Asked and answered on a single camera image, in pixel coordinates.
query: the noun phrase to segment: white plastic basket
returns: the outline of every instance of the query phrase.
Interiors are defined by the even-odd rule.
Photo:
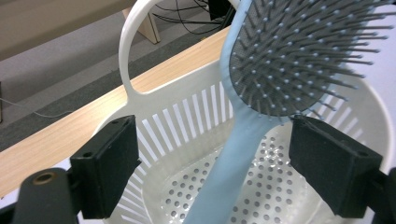
[[[233,110],[219,80],[219,62],[197,69],[160,88],[133,90],[127,63],[129,46],[149,9],[158,1],[138,1],[125,23],[120,72],[128,103],[110,115],[136,115],[142,164],[136,168],[108,223],[181,223],[233,126]],[[328,97],[318,111],[325,121],[384,156],[389,168],[391,128],[374,91],[362,80],[358,91],[336,90],[348,103]],[[288,158],[291,124],[263,138],[251,163],[230,223],[342,223],[292,167]]]

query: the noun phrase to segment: hairbrush handle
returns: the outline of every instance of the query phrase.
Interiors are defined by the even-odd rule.
[[[231,135],[183,223],[228,222],[258,145],[275,126],[275,122],[264,118],[256,118],[256,122],[243,119],[242,116],[235,118]]]

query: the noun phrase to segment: hairbrush head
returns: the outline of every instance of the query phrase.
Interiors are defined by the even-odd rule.
[[[230,79],[242,101],[261,114],[284,117],[299,114],[321,102],[331,84],[357,88],[337,75],[363,77],[344,63],[367,63],[352,51],[367,46],[361,40],[381,39],[365,29],[384,14],[370,14],[389,1],[265,1],[254,0],[236,38],[229,61]]]

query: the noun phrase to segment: floor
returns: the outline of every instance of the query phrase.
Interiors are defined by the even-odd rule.
[[[176,9],[176,2],[165,0],[158,6]],[[179,1],[180,17],[189,21],[210,21],[209,14],[193,0]],[[153,13],[178,19],[177,12],[152,9]],[[0,132],[9,124],[31,114],[63,96],[118,69],[120,32],[125,19],[117,13],[72,33],[61,36],[0,62],[2,97],[20,107],[3,102],[3,122]],[[161,42],[153,45],[142,35],[136,35],[130,60],[134,61],[159,49],[188,31],[180,23],[156,18]],[[189,30],[202,24],[186,24]]]

